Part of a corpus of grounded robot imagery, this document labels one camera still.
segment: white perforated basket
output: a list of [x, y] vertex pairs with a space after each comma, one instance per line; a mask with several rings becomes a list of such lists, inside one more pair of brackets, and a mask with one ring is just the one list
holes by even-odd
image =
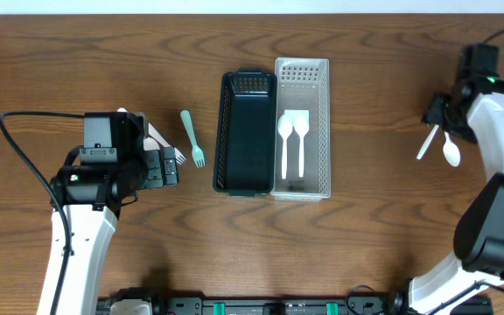
[[287, 177], [281, 176], [282, 138], [276, 134], [276, 200], [330, 197], [330, 63], [328, 59], [277, 58], [277, 120], [286, 109], [309, 111], [304, 137], [304, 176], [298, 176], [298, 134], [287, 139]]

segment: wood grain surface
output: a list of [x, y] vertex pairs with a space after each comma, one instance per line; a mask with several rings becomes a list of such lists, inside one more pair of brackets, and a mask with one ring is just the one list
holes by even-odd
[[[485, 184], [479, 148], [458, 168], [438, 136], [422, 161], [420, 124], [453, 82], [460, 49], [504, 16], [0, 17], [0, 113], [142, 111], [186, 155], [180, 184], [122, 210], [101, 296], [153, 286], [224, 296], [343, 296], [392, 290], [452, 250], [460, 215]], [[504, 76], [504, 37], [500, 73]], [[229, 198], [212, 188], [221, 76], [273, 70], [279, 56], [328, 58], [332, 197]], [[179, 118], [192, 112], [206, 167]], [[82, 144], [82, 122], [19, 117], [10, 131], [50, 178]], [[0, 314], [32, 314], [51, 245], [49, 198], [0, 132]], [[504, 296], [491, 293], [497, 314]]]

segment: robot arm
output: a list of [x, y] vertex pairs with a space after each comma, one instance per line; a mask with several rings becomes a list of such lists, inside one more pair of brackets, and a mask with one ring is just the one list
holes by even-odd
[[[95, 314], [104, 258], [122, 200], [179, 182], [174, 148], [160, 150], [142, 114], [87, 113], [85, 141], [52, 179], [71, 231], [71, 253], [56, 314]], [[73, 161], [80, 155], [80, 165]], [[38, 314], [51, 313], [63, 258], [64, 227], [52, 215], [52, 249]]]
[[487, 289], [504, 284], [504, 80], [497, 77], [497, 47], [469, 46], [450, 94], [436, 94], [424, 123], [478, 143], [487, 186], [460, 220], [454, 251], [409, 283], [409, 308], [447, 315]]

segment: mint green fork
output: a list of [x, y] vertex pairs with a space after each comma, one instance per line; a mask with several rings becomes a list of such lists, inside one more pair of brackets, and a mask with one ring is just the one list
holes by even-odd
[[193, 162], [196, 163], [198, 167], [206, 166], [206, 158], [203, 155], [203, 150], [198, 146], [198, 141], [196, 140], [195, 132], [193, 131], [192, 117], [190, 112], [187, 110], [182, 110], [180, 112], [180, 117], [182, 118], [182, 123], [184, 123], [185, 132], [188, 133], [190, 137], [190, 142], [192, 143], [192, 158]]

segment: spoon bowl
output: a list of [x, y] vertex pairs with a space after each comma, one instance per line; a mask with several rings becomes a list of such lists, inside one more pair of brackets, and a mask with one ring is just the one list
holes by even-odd
[[444, 132], [444, 137], [446, 138], [443, 146], [444, 157], [446, 158], [446, 161], [450, 163], [450, 165], [456, 167], [460, 165], [459, 147], [456, 146], [456, 144], [454, 144], [454, 142], [451, 140], [448, 132]]

